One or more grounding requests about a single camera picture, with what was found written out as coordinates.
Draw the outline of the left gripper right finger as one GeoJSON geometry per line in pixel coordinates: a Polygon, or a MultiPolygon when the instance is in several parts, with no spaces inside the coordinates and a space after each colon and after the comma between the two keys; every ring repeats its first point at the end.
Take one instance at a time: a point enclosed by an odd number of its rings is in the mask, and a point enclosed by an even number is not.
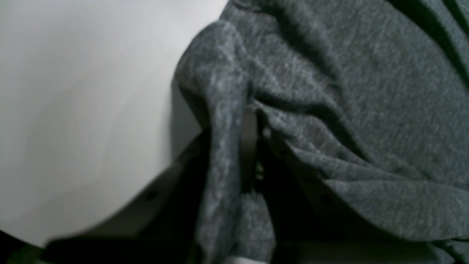
{"type": "Polygon", "coordinates": [[[278,159],[276,157],[274,143],[273,129],[268,121],[265,112],[257,112],[257,125],[258,125],[258,168],[256,173],[256,189],[258,191],[265,191],[268,187],[276,182],[278,178],[278,159]]]}

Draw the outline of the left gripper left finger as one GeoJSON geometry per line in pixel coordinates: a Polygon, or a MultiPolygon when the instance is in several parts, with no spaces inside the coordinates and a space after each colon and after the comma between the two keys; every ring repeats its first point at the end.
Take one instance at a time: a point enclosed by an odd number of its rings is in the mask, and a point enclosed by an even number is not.
{"type": "Polygon", "coordinates": [[[258,121],[256,111],[253,108],[246,108],[243,112],[240,137],[240,176],[243,193],[251,191],[256,178],[257,143],[258,121]]]}

